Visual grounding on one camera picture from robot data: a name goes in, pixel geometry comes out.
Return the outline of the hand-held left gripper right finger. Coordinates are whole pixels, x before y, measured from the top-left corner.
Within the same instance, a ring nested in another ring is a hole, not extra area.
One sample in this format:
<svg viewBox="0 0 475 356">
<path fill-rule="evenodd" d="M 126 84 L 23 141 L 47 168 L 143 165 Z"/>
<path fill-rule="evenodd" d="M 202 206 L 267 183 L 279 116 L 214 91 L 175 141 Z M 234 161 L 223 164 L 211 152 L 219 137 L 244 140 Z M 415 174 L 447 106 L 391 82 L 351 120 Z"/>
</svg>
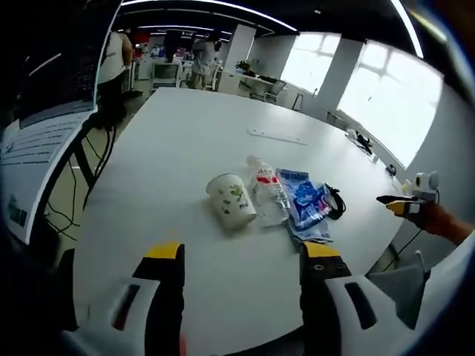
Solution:
<svg viewBox="0 0 475 356">
<path fill-rule="evenodd" d="M 306 355 L 396 355 L 419 318 L 419 264 L 352 274 L 338 250 L 300 245 Z"/>
</svg>

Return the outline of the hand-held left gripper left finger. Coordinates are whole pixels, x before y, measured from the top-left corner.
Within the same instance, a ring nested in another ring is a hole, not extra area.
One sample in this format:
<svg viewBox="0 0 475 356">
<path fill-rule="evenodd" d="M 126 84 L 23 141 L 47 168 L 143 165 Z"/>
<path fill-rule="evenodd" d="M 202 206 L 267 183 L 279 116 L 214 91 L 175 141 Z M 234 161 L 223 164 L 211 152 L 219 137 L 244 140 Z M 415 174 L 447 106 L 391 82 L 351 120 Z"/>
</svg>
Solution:
<svg viewBox="0 0 475 356">
<path fill-rule="evenodd" d="M 72 355 L 184 355 L 181 333 L 185 246 L 154 246 L 131 277 L 92 301 L 85 320 L 64 332 Z"/>
</svg>

